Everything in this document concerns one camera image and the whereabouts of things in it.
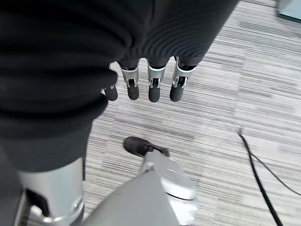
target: black cable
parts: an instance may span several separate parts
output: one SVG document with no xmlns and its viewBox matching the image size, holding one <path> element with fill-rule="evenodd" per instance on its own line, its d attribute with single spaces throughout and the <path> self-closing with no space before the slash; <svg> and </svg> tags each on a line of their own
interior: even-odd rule
<svg viewBox="0 0 301 226">
<path fill-rule="evenodd" d="M 246 148 L 246 150 L 248 151 L 248 154 L 249 154 L 249 160 L 250 160 L 250 164 L 251 164 L 251 167 L 252 167 L 252 170 L 253 170 L 254 177 L 255 177 L 255 179 L 256 179 L 256 182 L 257 182 L 257 184 L 258 184 L 258 187 L 260 188 L 260 191 L 261 191 L 261 193 L 262 193 L 262 196 L 263 196 L 263 198 L 264 198 L 264 200 L 265 200 L 265 202 L 266 202 L 266 204 L 267 204 L 267 206 L 268 206 L 268 208 L 269 208 L 269 211 L 271 212 L 271 214 L 272 214 L 272 216 L 273 216 L 273 218 L 274 218 L 274 220 L 275 220 L 277 226 L 283 226 L 283 224 L 282 224 L 281 220 L 279 219 L 279 217 L 278 217 L 276 211 L 274 210 L 274 207 L 273 207 L 272 203 L 271 203 L 270 200 L 269 200 L 269 197 L 268 197 L 267 193 L 265 192 L 265 190 L 264 190 L 264 188 L 263 188 L 263 186 L 262 186 L 261 181 L 259 180 L 258 174 L 257 174 L 257 172 L 256 172 L 256 169 L 255 169 L 255 166 L 254 166 L 254 163 L 253 163 L 253 160 L 252 160 L 252 154 L 251 154 L 249 145 L 248 145 L 248 143 L 246 142 L 246 139 L 243 137 L 243 135 L 241 135 L 241 130 L 239 131 L 238 135 L 239 135 L 240 138 L 243 140 L 244 145 L 245 145 L 245 148 Z"/>
<path fill-rule="evenodd" d="M 255 154 L 253 154 L 253 152 L 251 152 L 251 155 L 255 159 L 257 159 L 257 161 L 260 162 L 284 187 L 286 187 L 288 190 L 290 190 L 291 192 L 294 192 L 297 195 L 301 195 L 301 193 L 293 190 L 288 185 L 286 185 L 286 183 L 284 183 L 263 161 L 261 161 L 260 158 L 258 158 Z"/>
</svg>

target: shoe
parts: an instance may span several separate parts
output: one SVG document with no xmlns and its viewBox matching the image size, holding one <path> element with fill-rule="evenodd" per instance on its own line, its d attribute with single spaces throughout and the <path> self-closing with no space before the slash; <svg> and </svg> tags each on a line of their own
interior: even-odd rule
<svg viewBox="0 0 301 226">
<path fill-rule="evenodd" d="M 128 137 L 123 142 L 124 148 L 131 154 L 139 157 L 144 157 L 147 152 L 152 152 L 154 149 L 160 151 L 164 156 L 169 157 L 167 148 L 153 145 L 147 140 L 138 137 Z"/>
</svg>

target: silver metal part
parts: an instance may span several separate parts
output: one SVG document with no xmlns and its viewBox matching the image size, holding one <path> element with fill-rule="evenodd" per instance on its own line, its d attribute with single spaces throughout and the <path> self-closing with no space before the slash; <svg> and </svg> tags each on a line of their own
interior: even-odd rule
<svg viewBox="0 0 301 226">
<path fill-rule="evenodd" d="M 192 72 L 195 70 L 195 68 L 193 68 L 192 70 L 189 70 L 189 71 L 184 71 L 184 70 L 179 68 L 179 57 L 177 57 L 176 59 L 177 60 L 176 60 L 176 65 L 174 67 L 174 74 L 173 74 L 173 86 L 175 88 L 177 88 L 179 78 L 180 77 L 185 77 L 185 82 L 182 85 L 182 88 L 184 88 L 186 86 L 188 80 L 191 78 Z"/>
<path fill-rule="evenodd" d="M 194 216 L 198 210 L 197 200 L 183 200 L 167 195 L 169 203 L 177 216 L 179 225 L 187 226 L 194 222 Z"/>
<path fill-rule="evenodd" d="M 138 225 L 179 225 L 160 178 L 151 168 L 117 188 L 83 224 L 83 226 Z"/>
<path fill-rule="evenodd" d="M 149 85 L 151 88 L 153 88 L 153 80 L 158 79 L 158 86 L 157 88 L 160 88 L 161 82 L 163 81 L 163 76 L 165 72 L 165 67 L 160 68 L 160 69 L 155 69 L 150 66 L 150 63 L 148 63 L 148 68 L 147 68 L 147 74 L 149 77 Z"/>
<path fill-rule="evenodd" d="M 130 84 L 129 84 L 129 80 L 133 79 L 134 80 L 134 84 L 135 87 L 137 87 L 138 85 L 138 81 L 139 81 L 139 70 L 138 70 L 138 65 L 134 70 L 124 70 L 121 69 L 122 75 L 123 75 L 123 79 L 127 84 L 127 87 L 130 88 Z"/>
<path fill-rule="evenodd" d="M 37 173 L 19 171 L 18 175 L 24 189 L 47 201 L 49 216 L 44 216 L 39 207 L 31 207 L 31 214 L 43 224 L 69 226 L 80 215 L 84 207 L 82 158 L 59 169 Z"/>
<path fill-rule="evenodd" d="M 19 203 L 19 207 L 18 207 L 18 212 L 16 214 L 16 219 L 14 222 L 14 226 L 20 226 L 21 225 L 21 217 L 22 217 L 22 212 L 24 210 L 24 208 L 26 208 L 26 193 L 25 191 L 22 192 L 22 196 L 21 196 L 21 200 Z"/>
<path fill-rule="evenodd" d="M 115 84 L 113 84 L 113 85 L 111 85 L 110 86 L 110 89 L 114 89 L 114 87 L 115 87 Z"/>
<path fill-rule="evenodd" d="M 147 152 L 140 173 L 154 170 L 180 225 L 189 225 L 197 210 L 196 186 L 182 168 L 159 151 Z"/>
</svg>

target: black fabric cover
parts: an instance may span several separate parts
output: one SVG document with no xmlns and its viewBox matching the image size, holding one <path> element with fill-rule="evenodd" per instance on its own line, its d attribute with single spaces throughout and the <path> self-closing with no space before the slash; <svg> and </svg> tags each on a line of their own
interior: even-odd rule
<svg viewBox="0 0 301 226">
<path fill-rule="evenodd" d="M 1 1 L 0 148 L 28 171 L 84 156 L 109 63 L 203 57 L 237 1 Z"/>
</svg>

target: gray striped carpet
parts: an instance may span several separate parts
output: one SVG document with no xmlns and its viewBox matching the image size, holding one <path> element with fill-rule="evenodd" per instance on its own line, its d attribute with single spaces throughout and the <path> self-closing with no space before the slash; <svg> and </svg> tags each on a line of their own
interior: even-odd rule
<svg viewBox="0 0 301 226">
<path fill-rule="evenodd" d="M 122 142 L 138 136 L 167 147 L 197 184 L 196 226 L 275 225 L 237 135 L 242 126 L 251 150 L 301 192 L 301 24 L 277 18 L 275 5 L 238 4 L 178 103 L 169 100 L 173 59 L 157 103 L 148 100 L 144 59 L 136 101 L 127 97 L 119 66 L 112 64 L 119 97 L 94 122 L 85 217 L 137 175 L 142 159 L 128 154 Z M 301 226 L 301 197 L 255 165 L 284 225 Z"/>
</svg>

